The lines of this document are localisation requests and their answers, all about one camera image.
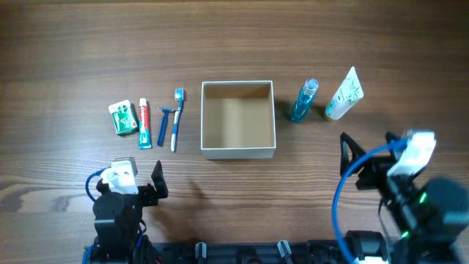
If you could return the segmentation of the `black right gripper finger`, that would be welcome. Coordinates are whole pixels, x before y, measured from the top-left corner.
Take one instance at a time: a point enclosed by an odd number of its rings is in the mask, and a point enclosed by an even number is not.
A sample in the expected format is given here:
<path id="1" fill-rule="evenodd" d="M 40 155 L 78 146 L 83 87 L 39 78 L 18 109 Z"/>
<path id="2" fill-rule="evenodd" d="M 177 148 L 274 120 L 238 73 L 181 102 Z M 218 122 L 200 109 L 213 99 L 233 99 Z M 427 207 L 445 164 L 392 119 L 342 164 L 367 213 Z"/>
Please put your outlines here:
<path id="1" fill-rule="evenodd" d="M 343 176 L 354 162 L 366 154 L 366 151 L 345 132 L 340 135 L 340 146 L 340 175 Z"/>
<path id="2" fill-rule="evenodd" d="M 385 134 L 385 140 L 387 144 L 391 144 L 391 147 L 388 148 L 391 157 L 395 161 L 398 161 L 402 152 L 402 146 L 399 144 L 401 137 L 391 131 L 388 131 Z"/>

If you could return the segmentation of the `white leaf-print lotion tube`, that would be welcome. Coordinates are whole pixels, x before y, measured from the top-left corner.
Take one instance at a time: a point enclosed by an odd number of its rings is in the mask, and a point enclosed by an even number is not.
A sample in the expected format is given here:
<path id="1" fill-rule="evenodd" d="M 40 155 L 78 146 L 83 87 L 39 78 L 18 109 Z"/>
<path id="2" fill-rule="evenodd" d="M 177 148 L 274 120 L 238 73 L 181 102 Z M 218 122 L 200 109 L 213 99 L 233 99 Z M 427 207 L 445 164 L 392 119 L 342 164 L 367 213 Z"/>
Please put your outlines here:
<path id="1" fill-rule="evenodd" d="M 339 120 L 363 97 L 361 83 L 355 67 L 352 66 L 326 106 L 325 117 L 329 120 Z"/>

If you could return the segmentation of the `blue mouthwash bottle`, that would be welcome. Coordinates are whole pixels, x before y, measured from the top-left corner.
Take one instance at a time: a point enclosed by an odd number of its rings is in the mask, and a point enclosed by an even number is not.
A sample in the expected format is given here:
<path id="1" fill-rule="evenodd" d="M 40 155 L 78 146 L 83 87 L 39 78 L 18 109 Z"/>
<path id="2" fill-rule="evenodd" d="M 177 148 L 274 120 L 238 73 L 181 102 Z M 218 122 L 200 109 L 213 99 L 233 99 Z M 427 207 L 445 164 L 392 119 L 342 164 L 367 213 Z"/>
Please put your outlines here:
<path id="1" fill-rule="evenodd" d="M 303 121 L 315 99 L 318 88 L 319 82 L 316 79 L 311 78 L 305 81 L 292 108 L 291 121 L 296 123 Z"/>

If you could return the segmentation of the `green Dettol soap box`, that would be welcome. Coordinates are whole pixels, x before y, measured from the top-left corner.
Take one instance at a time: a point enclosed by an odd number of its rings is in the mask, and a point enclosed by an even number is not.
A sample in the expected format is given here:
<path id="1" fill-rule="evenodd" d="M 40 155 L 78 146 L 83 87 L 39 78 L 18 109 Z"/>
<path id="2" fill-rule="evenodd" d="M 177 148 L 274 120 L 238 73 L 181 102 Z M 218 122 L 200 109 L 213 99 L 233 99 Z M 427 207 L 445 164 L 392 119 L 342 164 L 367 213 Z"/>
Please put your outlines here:
<path id="1" fill-rule="evenodd" d="M 135 133 L 139 129 L 133 105 L 129 100 L 111 104 L 108 107 L 118 136 Z"/>

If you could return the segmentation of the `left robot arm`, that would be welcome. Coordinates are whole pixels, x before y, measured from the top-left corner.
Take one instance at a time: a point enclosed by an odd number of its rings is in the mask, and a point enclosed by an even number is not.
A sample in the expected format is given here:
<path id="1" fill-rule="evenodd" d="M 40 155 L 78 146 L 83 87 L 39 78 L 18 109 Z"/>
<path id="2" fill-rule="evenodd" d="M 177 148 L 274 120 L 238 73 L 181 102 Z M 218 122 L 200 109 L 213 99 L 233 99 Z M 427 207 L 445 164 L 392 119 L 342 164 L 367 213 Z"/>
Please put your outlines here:
<path id="1" fill-rule="evenodd" d="M 97 237 L 85 251 L 82 263 L 162 263 L 161 254 L 144 233 L 143 208 L 156 206 L 169 195 L 161 162 L 152 171 L 152 182 L 137 186 L 135 159 L 118 158 L 110 167 L 94 172 L 85 182 L 101 177 L 96 189 L 98 198 L 92 198 Z"/>

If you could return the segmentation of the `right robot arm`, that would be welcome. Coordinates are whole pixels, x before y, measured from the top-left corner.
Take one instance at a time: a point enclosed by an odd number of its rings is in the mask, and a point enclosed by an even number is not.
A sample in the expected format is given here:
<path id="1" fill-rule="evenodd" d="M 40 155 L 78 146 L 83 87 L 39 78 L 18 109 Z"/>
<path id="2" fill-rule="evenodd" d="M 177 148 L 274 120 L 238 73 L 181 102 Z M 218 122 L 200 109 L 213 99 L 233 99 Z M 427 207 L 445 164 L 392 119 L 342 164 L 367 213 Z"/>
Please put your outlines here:
<path id="1" fill-rule="evenodd" d="M 346 133 L 340 136 L 341 167 L 331 216 L 341 255 L 347 263 L 459 263 L 453 247 L 468 226 L 468 190 L 444 177 L 417 187 L 414 180 L 425 170 L 436 146 L 432 131 L 392 132 L 386 143 L 366 152 Z M 342 234 L 337 205 L 348 177 L 358 175 L 359 190 L 378 190 L 401 232 L 388 243 L 380 232 Z"/>

